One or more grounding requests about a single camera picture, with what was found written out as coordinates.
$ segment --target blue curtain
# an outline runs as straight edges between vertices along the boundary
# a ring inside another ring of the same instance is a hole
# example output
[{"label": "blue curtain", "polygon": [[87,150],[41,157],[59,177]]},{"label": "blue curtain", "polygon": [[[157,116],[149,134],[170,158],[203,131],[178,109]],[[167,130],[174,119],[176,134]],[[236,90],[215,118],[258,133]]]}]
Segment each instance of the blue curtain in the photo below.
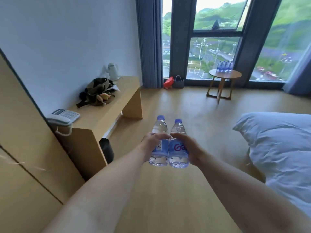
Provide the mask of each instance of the blue curtain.
[{"label": "blue curtain", "polygon": [[283,90],[298,96],[311,94],[311,43],[295,66]]},{"label": "blue curtain", "polygon": [[161,88],[162,68],[161,0],[136,0],[142,84],[145,88]]}]

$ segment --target landline phone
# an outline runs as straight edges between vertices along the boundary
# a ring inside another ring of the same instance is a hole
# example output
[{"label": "landline phone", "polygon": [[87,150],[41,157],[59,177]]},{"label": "landline phone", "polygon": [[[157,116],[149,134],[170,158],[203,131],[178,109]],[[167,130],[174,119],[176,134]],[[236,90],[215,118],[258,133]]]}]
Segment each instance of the landline phone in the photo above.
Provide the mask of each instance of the landline phone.
[{"label": "landline phone", "polygon": [[70,111],[70,110],[63,110],[58,109],[54,111],[52,114],[46,116],[46,120],[48,123],[55,124],[58,126],[70,126],[70,130],[68,134],[63,134],[58,131],[58,126],[55,133],[58,133],[62,136],[69,136],[72,133],[72,123],[80,117],[79,113]]}]

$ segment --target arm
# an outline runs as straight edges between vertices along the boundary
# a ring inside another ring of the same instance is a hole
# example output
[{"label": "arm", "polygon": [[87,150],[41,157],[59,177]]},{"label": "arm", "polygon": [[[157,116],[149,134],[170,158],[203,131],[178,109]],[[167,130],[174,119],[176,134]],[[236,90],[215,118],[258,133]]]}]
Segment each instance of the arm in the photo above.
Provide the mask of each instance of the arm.
[{"label": "arm", "polygon": [[88,180],[43,232],[113,232],[142,164],[159,140],[168,138],[165,133],[149,133],[134,150]]},{"label": "arm", "polygon": [[311,232],[308,216],[271,188],[204,151],[194,139],[184,142],[189,161],[204,174],[215,194],[243,232]]}]

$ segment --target wooden side table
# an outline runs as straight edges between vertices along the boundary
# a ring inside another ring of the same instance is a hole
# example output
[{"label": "wooden side table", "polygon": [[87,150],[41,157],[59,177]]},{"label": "wooden side table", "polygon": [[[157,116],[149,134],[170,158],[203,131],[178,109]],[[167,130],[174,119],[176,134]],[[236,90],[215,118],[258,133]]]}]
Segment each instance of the wooden side table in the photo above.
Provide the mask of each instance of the wooden side table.
[{"label": "wooden side table", "polygon": [[[235,82],[235,80],[237,78],[242,76],[242,74],[240,72],[238,72],[238,71],[235,71],[235,70],[232,70],[231,72],[227,72],[227,73],[216,72],[216,69],[210,70],[209,74],[213,76],[213,80],[212,80],[212,82],[210,84],[210,87],[208,88],[206,96],[217,98],[217,103],[219,103],[220,98],[226,99],[226,100],[231,100],[233,84],[234,84],[234,82]],[[217,90],[217,96],[211,95],[209,93],[210,89],[211,89],[211,87],[213,85],[213,82],[215,80],[215,77],[221,78],[220,83],[219,83],[219,87],[218,87],[218,90]],[[226,79],[231,79],[231,87],[230,87],[230,96],[229,97],[221,96],[221,93],[222,93],[222,90],[224,88],[224,84],[225,84]]]}]

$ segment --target wooden desk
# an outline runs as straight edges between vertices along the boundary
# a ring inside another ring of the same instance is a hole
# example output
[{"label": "wooden desk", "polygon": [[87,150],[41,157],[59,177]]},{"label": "wooden desk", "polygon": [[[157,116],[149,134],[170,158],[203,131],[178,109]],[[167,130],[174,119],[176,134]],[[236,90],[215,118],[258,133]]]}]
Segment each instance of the wooden desk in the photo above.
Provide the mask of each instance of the wooden desk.
[{"label": "wooden desk", "polygon": [[[220,101],[220,98],[231,100],[233,84],[234,84],[234,82],[235,82],[235,80],[237,78],[242,76],[242,74],[240,72],[238,72],[238,71],[235,71],[235,70],[232,70],[231,72],[227,72],[227,73],[222,73],[222,72],[217,72],[216,69],[210,70],[209,74],[214,76],[214,77],[213,77],[213,80],[212,80],[212,82],[210,84],[210,87],[208,88],[206,96],[217,98],[217,102],[218,103]],[[217,90],[217,96],[214,96],[214,95],[210,94],[210,89],[211,89],[211,87],[213,85],[215,77],[221,78],[220,83],[219,83],[219,87],[218,87],[218,90]],[[221,93],[222,93],[222,90],[224,88],[224,84],[225,84],[226,79],[231,79],[230,96],[223,97],[223,96],[221,96]]]},{"label": "wooden desk", "polygon": [[[115,92],[115,99],[105,106],[86,105],[78,109],[80,118],[73,123],[72,134],[56,134],[64,145],[71,160],[85,180],[90,179],[107,165],[99,141],[113,126],[119,114],[124,117],[142,119],[142,102],[138,77],[121,76],[117,81],[120,91]],[[68,133],[67,127],[59,127],[60,132]]]}]

